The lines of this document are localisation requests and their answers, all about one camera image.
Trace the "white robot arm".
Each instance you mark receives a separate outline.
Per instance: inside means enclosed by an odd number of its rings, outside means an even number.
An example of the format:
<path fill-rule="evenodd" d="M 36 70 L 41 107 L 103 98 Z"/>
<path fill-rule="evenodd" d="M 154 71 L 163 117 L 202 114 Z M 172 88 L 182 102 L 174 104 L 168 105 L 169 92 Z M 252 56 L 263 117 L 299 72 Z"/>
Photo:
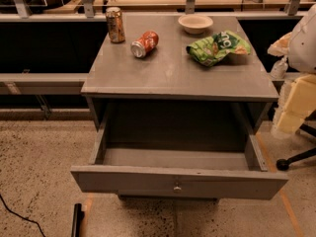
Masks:
<path fill-rule="evenodd" d="M 287 137 L 316 111 L 316 5 L 290 33 L 270 45 L 268 54 L 281 57 L 270 73 L 274 79 L 282 79 L 288 67 L 301 73 L 281 86 L 273 119 L 273 135 Z"/>

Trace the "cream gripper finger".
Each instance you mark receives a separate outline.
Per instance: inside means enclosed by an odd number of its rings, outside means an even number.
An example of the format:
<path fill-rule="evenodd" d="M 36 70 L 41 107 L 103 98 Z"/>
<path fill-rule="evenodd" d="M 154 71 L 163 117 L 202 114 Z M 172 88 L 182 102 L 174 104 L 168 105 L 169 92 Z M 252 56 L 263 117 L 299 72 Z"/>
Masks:
<path fill-rule="evenodd" d="M 316 75 L 285 80 L 280 88 L 271 133 L 278 139 L 295 134 L 316 111 Z"/>
<path fill-rule="evenodd" d="M 288 55 L 290 37 L 291 33 L 287 33 L 271 44 L 268 48 L 268 54 L 273 56 Z"/>

